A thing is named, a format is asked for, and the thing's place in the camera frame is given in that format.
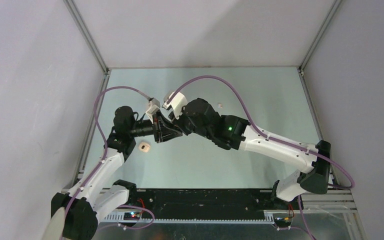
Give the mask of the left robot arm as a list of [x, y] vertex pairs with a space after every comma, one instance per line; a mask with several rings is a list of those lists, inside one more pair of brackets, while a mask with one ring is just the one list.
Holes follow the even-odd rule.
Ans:
[[149, 120], [136, 119], [129, 106], [115, 110], [113, 127], [104, 140], [103, 153], [95, 167], [67, 193], [51, 200], [51, 219], [44, 240], [90, 240], [99, 224], [118, 207], [136, 208], [138, 194], [132, 182], [117, 180], [104, 194], [101, 190], [122, 167], [136, 146], [136, 137], [154, 136], [157, 143], [181, 137], [183, 133], [169, 122], [158, 107], [151, 108]]

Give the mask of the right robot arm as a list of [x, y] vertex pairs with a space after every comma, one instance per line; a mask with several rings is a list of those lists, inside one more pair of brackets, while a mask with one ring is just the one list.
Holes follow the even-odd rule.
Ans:
[[330, 163], [325, 159], [330, 144], [293, 141], [286, 137], [254, 128], [247, 119], [220, 115], [204, 99], [166, 101], [163, 108], [171, 110], [171, 123], [185, 134], [197, 134], [225, 150], [241, 150], [268, 156], [296, 168], [272, 188], [271, 204], [284, 209], [304, 193], [323, 195], [328, 191]]

